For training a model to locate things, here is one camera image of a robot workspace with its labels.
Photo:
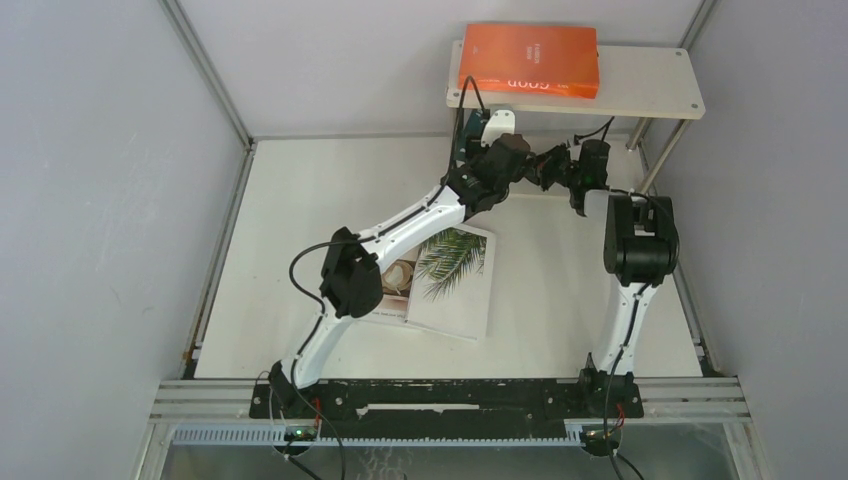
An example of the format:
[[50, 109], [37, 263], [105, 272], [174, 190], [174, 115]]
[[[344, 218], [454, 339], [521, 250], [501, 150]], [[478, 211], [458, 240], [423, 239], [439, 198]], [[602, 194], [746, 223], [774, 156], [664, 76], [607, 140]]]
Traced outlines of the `teal Humor book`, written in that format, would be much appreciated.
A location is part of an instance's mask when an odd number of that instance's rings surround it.
[[458, 117], [463, 123], [454, 129], [451, 156], [453, 162], [466, 162], [488, 150], [480, 145], [480, 137], [490, 115], [490, 109], [475, 109], [468, 115], [462, 113]]

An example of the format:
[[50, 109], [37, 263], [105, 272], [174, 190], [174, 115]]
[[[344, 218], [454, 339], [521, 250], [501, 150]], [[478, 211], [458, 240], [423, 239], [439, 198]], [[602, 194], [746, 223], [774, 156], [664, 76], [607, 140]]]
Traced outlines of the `orange hardcover book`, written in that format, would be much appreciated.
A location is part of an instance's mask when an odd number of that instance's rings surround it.
[[592, 27], [473, 23], [462, 41], [456, 86], [481, 91], [593, 99], [600, 89]]

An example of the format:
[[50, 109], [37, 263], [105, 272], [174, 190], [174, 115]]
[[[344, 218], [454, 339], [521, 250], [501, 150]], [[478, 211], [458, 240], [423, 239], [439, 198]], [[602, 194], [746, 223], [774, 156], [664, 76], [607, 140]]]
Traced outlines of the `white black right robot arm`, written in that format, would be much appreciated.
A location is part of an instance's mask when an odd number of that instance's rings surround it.
[[579, 406], [592, 416], [605, 415], [618, 399], [636, 394], [636, 342], [650, 302], [677, 267], [680, 236], [672, 200], [608, 185], [610, 145], [586, 140], [578, 159], [561, 144], [529, 159], [526, 178], [543, 190], [558, 184], [569, 204], [587, 219], [604, 225], [602, 263], [611, 279], [606, 318], [596, 347], [580, 372]]

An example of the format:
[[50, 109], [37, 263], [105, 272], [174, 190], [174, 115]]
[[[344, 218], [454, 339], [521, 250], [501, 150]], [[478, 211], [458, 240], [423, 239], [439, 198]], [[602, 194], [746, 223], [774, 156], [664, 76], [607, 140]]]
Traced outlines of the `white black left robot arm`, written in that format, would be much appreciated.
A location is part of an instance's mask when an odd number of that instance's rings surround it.
[[311, 407], [311, 387], [350, 325], [378, 310], [386, 279], [405, 255], [415, 258], [408, 282], [417, 302], [438, 302], [470, 276], [488, 275], [495, 240], [465, 223], [503, 202], [532, 158], [520, 134], [484, 138], [481, 150], [453, 161], [421, 200], [371, 228], [336, 230], [330, 240], [295, 255], [292, 286], [314, 301], [312, 327], [295, 352], [278, 361], [268, 381], [274, 404], [290, 417]]

